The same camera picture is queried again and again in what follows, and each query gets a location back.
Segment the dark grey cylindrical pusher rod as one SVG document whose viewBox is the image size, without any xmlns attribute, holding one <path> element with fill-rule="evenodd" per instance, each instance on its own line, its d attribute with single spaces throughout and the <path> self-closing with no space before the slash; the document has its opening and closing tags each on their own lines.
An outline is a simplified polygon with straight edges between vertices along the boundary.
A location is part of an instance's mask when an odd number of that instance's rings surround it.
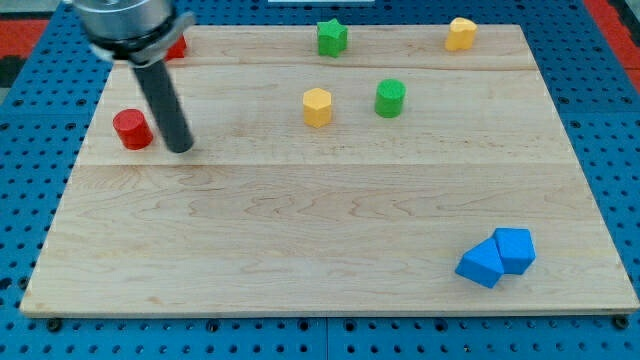
<svg viewBox="0 0 640 360">
<path fill-rule="evenodd" d="M 194 145 L 194 138 L 164 61 L 135 67 L 133 73 L 167 149 L 173 153 L 190 150 Z"/>
</svg>

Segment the red block behind arm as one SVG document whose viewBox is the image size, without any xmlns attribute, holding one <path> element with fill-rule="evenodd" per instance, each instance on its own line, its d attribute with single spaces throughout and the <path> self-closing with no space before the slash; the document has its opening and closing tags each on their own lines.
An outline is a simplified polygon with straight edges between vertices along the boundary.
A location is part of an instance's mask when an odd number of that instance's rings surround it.
<svg viewBox="0 0 640 360">
<path fill-rule="evenodd" d="M 187 51 L 187 42 L 183 35 L 167 50 L 164 60 L 170 61 L 173 59 L 184 58 Z"/>
</svg>

